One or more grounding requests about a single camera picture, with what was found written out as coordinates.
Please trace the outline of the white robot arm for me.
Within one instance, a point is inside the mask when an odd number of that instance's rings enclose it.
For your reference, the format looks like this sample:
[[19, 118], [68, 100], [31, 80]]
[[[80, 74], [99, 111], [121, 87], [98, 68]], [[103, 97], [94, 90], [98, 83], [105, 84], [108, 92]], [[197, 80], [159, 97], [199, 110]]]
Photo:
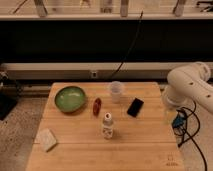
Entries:
[[213, 114], [213, 86], [207, 83], [210, 76], [211, 70], [204, 62], [177, 67], [168, 73], [168, 85], [162, 92], [166, 124], [173, 122], [176, 110], [183, 107], [188, 99]]

